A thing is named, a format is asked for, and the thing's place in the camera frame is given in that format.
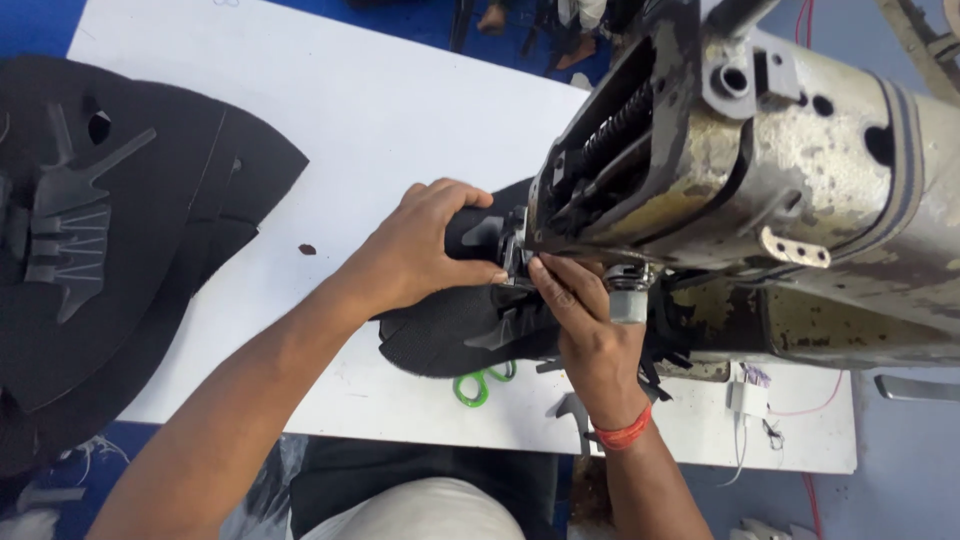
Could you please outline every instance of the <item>red wire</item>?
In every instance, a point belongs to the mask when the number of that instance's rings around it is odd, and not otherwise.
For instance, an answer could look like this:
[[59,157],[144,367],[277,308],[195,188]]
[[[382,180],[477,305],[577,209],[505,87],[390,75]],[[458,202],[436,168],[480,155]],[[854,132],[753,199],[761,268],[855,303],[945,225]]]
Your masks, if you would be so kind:
[[817,507],[817,490],[813,487],[813,476],[809,473],[801,473],[804,479],[806,495],[810,498],[810,512],[813,514],[813,529],[817,535],[817,540],[824,540],[824,529],[820,523],[820,508]]
[[806,10],[806,48],[809,49],[813,41],[810,37],[813,35],[813,1],[810,0],[810,7]]
[[794,28],[794,31],[793,31],[793,40],[794,40],[798,45],[800,45],[800,23],[801,23],[801,21],[804,20],[804,10],[806,10],[806,4],[807,4],[809,1],[810,1],[810,0],[804,0],[804,2],[800,5],[800,14],[797,15],[797,27]]
[[833,401],[833,398],[837,397],[837,392],[840,391],[840,381],[843,380],[843,372],[840,372],[840,377],[837,377],[837,383],[833,386],[833,393],[830,394],[830,397],[827,399],[827,402],[823,405],[820,405],[816,408],[809,408],[807,410],[798,410],[797,412],[776,412],[770,406],[767,406],[767,412],[773,414],[774,416],[800,416],[802,414],[810,414],[811,412],[817,412],[827,408],[827,405],[830,405],[830,402]]

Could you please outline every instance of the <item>right hand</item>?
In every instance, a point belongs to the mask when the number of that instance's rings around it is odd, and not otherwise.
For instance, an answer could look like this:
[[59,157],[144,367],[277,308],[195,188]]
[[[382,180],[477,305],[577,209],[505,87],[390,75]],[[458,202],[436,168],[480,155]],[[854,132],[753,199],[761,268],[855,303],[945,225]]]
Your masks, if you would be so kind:
[[573,259],[542,254],[530,260],[529,271],[563,326],[564,369],[593,425],[601,430],[630,426],[650,405],[636,382],[646,325],[612,323],[603,282]]

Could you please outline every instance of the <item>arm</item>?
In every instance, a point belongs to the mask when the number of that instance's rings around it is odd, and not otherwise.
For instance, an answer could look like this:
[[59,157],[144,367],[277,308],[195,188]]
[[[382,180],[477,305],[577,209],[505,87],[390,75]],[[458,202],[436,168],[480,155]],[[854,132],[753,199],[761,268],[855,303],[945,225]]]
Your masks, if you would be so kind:
[[453,213],[492,201],[448,179],[414,184],[343,267],[204,380],[117,482],[87,538],[215,539],[300,400],[364,322],[442,288],[506,279],[492,263],[444,253]]
[[[630,426],[650,406],[636,383],[646,328],[611,323],[603,282],[573,260],[534,258],[530,277],[564,327],[564,369],[594,425]],[[626,449],[607,450],[607,484],[620,538],[712,538],[653,422]]]

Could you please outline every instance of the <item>left hand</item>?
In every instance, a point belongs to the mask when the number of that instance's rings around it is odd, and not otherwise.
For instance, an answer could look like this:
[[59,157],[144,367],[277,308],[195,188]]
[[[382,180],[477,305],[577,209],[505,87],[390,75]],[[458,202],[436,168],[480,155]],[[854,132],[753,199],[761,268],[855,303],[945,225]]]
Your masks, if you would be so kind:
[[492,262],[454,260],[444,252],[444,230],[453,214],[491,204],[490,193],[449,178],[413,184],[333,277],[363,304],[367,318],[412,306],[441,289],[505,282],[507,273]]

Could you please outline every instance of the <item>hand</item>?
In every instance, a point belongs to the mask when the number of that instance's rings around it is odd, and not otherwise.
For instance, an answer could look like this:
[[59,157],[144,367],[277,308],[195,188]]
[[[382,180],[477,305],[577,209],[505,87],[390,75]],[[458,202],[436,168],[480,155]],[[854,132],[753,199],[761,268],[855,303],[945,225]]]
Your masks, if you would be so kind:
[[610,321],[610,295],[596,273],[569,258],[542,254],[530,278],[560,324],[560,354],[594,426],[630,426],[650,399],[636,383],[646,326]]
[[490,193],[449,178],[411,185],[396,210],[337,271],[338,286],[346,287],[370,318],[448,287],[505,282],[507,273],[492,262],[454,260],[444,252],[444,230],[453,214],[491,204]]

